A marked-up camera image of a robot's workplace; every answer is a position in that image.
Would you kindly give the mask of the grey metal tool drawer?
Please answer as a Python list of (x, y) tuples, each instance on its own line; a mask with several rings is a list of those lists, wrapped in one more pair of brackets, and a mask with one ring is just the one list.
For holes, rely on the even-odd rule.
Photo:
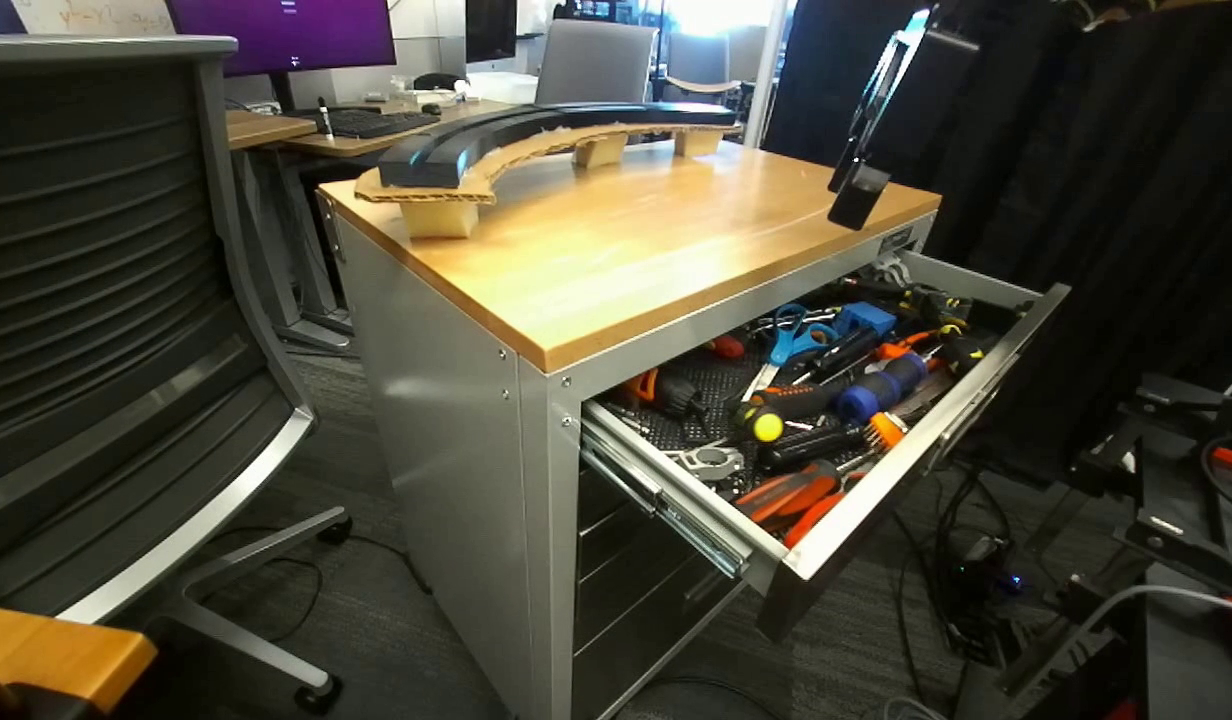
[[(586, 469), (629, 492), (723, 576), (772, 567), (812, 580), (923, 460), (949, 453), (981, 420), (1070, 286), (1038, 293), (907, 250), (851, 269), (787, 304), (828, 306), (837, 321), (839, 304), (857, 299), (896, 310), (896, 329), (799, 351), (754, 398), (743, 388), (770, 361), (775, 306), (588, 398)], [(904, 351), (927, 361), (920, 388), (873, 420), (845, 420), (837, 397)], [(810, 422), (839, 420), (862, 438), (837, 455), (770, 460), (741, 426), (747, 409)], [(845, 501), (796, 548), (786, 548), (735, 501), (810, 464), (828, 464)]]

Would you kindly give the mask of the blue box in drawer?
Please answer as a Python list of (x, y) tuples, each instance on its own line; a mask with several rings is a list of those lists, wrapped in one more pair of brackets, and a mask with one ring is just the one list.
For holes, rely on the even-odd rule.
[(857, 299), (839, 304), (837, 321), (828, 323), (831, 339), (849, 339), (851, 332), (889, 335), (896, 329), (896, 310)]

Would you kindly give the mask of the grey tool cabinet wooden top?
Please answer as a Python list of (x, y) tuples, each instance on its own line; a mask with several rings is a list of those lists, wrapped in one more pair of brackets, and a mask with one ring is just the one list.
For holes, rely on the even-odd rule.
[(403, 548), (518, 720), (574, 720), (581, 402), (923, 234), (891, 182), (865, 229), (828, 173), (741, 143), (546, 156), (460, 240), (325, 188)]

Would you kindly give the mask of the curved black wooden track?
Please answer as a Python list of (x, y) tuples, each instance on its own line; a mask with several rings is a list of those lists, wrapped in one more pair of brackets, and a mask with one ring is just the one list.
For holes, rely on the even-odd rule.
[(581, 173), (611, 167), (631, 138), (653, 136), (669, 136), (679, 156), (706, 156), (733, 129), (735, 117), (720, 104), (520, 104), (409, 136), (356, 178), (356, 196), (397, 204), (413, 234), (467, 234), (518, 164), (574, 156)]

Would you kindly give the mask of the black keyboard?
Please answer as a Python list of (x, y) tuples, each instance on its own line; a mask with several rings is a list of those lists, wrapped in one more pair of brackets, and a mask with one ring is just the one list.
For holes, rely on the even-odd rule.
[(320, 132), (352, 138), (397, 136), (438, 125), (432, 111), (373, 111), (373, 107), (318, 107), (311, 118), (320, 125)]

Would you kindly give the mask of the purple screen monitor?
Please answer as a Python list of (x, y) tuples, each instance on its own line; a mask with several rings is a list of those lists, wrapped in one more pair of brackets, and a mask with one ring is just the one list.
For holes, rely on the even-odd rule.
[(163, 0), (183, 37), (233, 37), (233, 76), (394, 64), (390, 0)]

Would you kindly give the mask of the black mesh office chair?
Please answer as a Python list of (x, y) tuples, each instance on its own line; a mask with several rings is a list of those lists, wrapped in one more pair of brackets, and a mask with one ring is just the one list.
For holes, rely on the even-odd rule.
[(0, 37), (0, 606), (138, 602), (342, 680), (201, 602), (342, 508), (207, 557), (311, 426), (240, 240), (223, 37)]

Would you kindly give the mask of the blue black handled screwdriver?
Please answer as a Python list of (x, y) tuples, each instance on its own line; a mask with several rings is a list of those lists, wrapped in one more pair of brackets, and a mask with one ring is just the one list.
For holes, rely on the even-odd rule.
[(845, 420), (873, 420), (883, 409), (907, 398), (927, 376), (927, 361), (920, 351), (904, 351), (889, 361), (881, 370), (862, 376), (837, 397), (837, 410)]

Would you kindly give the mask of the orange handled pliers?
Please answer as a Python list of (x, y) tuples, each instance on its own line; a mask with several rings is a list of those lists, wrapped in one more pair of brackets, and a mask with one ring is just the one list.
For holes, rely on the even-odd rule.
[(796, 548), (839, 501), (839, 475), (828, 464), (810, 464), (762, 481), (735, 501), (735, 508), (770, 527), (786, 548)]

